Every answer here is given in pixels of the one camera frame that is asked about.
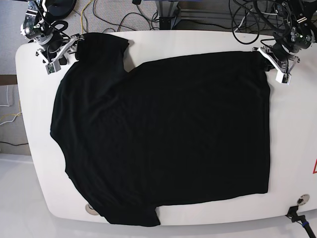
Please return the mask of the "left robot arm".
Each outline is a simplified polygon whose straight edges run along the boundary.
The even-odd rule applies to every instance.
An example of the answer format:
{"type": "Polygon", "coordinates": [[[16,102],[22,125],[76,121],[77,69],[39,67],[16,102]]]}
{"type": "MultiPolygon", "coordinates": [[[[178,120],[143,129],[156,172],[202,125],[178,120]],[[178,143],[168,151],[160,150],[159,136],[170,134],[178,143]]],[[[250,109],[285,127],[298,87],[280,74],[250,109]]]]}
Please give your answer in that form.
{"type": "Polygon", "coordinates": [[[289,60],[300,50],[307,49],[317,40],[317,27],[312,17],[317,11],[315,0],[273,0],[274,13],[281,18],[283,29],[274,26],[262,13],[256,0],[252,1],[258,16],[273,31],[275,44],[269,46],[270,55],[284,72],[289,72],[289,60]]]}

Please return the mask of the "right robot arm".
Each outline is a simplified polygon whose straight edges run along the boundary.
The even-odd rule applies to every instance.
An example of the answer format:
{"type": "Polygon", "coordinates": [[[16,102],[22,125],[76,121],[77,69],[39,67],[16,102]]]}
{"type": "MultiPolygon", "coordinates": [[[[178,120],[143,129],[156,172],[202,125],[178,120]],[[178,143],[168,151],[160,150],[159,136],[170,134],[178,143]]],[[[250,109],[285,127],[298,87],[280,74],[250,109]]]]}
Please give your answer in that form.
{"type": "Polygon", "coordinates": [[[73,11],[75,0],[29,0],[20,33],[38,43],[41,48],[36,55],[43,58],[48,68],[57,68],[67,63],[65,53],[74,47],[80,35],[65,33],[68,23],[65,18],[73,11]]]}

